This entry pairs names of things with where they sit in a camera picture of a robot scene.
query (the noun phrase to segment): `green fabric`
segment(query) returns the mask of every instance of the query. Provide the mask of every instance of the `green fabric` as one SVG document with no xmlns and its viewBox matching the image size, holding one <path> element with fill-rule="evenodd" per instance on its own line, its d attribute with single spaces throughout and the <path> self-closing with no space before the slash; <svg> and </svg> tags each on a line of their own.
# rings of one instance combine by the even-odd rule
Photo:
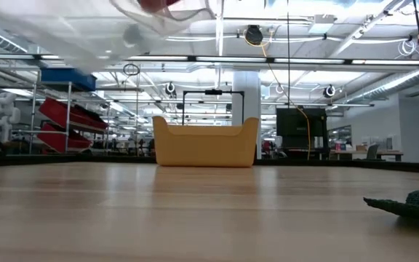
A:
<svg viewBox="0 0 419 262">
<path fill-rule="evenodd" d="M 408 194 L 405 204 L 396 202 L 394 200 L 379 200 L 368 198 L 364 198 L 364 201 L 370 207 L 385 210 L 402 217 L 419 219 L 419 191 L 414 191 Z"/>
</svg>

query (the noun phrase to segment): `chair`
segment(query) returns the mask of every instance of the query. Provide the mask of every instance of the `chair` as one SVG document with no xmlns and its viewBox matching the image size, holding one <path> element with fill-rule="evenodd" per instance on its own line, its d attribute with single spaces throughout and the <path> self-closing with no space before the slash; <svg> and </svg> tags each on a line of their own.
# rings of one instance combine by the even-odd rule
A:
<svg viewBox="0 0 419 262">
<path fill-rule="evenodd" d="M 367 160 L 376 160 L 378 159 L 378 144 L 371 145 L 368 148 Z"/>
</svg>

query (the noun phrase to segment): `white column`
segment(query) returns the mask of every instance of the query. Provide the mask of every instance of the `white column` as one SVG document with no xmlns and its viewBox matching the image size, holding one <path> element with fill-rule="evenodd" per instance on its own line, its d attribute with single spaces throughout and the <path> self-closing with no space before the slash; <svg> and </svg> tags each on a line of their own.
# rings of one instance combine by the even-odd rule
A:
<svg viewBox="0 0 419 262">
<path fill-rule="evenodd" d="M 258 125 L 257 158 L 261 159 L 261 80 L 257 71 L 234 71 L 232 91 L 245 92 L 244 119 L 256 117 Z M 242 125 L 242 96 L 232 94 L 232 125 Z"/>
</svg>

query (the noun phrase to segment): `yellow plastic container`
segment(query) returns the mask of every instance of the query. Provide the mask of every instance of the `yellow plastic container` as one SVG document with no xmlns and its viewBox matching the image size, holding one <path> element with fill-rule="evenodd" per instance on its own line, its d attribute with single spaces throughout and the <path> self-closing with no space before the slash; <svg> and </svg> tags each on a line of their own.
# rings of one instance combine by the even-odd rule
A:
<svg viewBox="0 0 419 262">
<path fill-rule="evenodd" d="M 172 126 L 153 118 L 156 161 L 161 166 L 251 167 L 258 119 L 241 127 Z"/>
</svg>

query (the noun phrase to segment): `black monitor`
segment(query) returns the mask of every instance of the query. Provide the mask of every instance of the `black monitor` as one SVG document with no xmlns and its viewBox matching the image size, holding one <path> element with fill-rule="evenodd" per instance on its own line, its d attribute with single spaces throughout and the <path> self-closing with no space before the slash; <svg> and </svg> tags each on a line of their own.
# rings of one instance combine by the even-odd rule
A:
<svg viewBox="0 0 419 262">
<path fill-rule="evenodd" d="M 310 136 L 322 137 L 324 135 L 324 124 L 326 124 L 326 111 L 320 108 L 305 108 L 303 113 L 308 117 L 310 123 Z M 308 136 L 308 126 L 305 116 L 296 108 L 278 108 L 276 110 L 276 131 L 277 135 Z"/>
</svg>

